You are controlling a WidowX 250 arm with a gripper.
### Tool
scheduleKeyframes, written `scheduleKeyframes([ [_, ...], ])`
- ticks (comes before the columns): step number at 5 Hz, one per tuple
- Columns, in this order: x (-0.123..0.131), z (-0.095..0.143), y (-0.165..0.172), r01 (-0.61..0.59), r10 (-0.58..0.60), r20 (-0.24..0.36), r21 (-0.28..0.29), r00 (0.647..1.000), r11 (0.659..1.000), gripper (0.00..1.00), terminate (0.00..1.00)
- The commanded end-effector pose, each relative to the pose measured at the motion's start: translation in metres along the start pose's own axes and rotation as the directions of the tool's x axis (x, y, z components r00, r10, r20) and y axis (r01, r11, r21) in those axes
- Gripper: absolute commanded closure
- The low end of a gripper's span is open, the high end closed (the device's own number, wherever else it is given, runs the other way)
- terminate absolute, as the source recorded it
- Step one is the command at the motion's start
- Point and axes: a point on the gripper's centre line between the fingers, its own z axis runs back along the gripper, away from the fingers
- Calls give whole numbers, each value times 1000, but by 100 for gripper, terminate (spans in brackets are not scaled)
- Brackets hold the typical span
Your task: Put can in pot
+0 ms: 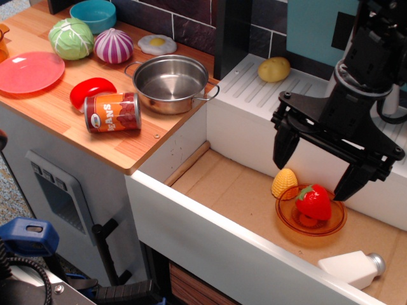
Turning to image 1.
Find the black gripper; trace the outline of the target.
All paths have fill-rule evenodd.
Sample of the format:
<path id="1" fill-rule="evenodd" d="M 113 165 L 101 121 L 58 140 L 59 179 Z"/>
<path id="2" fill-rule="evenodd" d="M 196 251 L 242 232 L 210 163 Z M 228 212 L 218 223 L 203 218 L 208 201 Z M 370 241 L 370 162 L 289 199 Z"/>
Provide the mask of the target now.
<path id="1" fill-rule="evenodd" d="M 277 130 L 273 160 L 283 169 L 300 139 L 346 161 L 349 166 L 335 187 L 335 200 L 346 201 L 362 189 L 371 178 L 386 178 L 395 161 L 405 151 L 389 139 L 366 114 L 349 111 L 341 117 L 324 118 L 328 97 L 316 98 L 283 91 L 272 122 Z"/>

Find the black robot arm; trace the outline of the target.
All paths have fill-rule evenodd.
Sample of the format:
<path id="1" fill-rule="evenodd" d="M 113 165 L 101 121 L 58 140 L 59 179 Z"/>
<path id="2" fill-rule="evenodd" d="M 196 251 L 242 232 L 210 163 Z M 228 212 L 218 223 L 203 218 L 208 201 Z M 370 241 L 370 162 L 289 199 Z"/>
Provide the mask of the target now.
<path id="1" fill-rule="evenodd" d="M 368 182 L 385 180 L 404 150 L 374 123 L 393 87 L 406 82 L 406 2 L 361 1 L 350 48 L 333 73 L 328 97 L 279 95 L 272 122 L 273 161 L 283 168 L 300 139 L 348 163 L 335 188 L 347 200 Z"/>

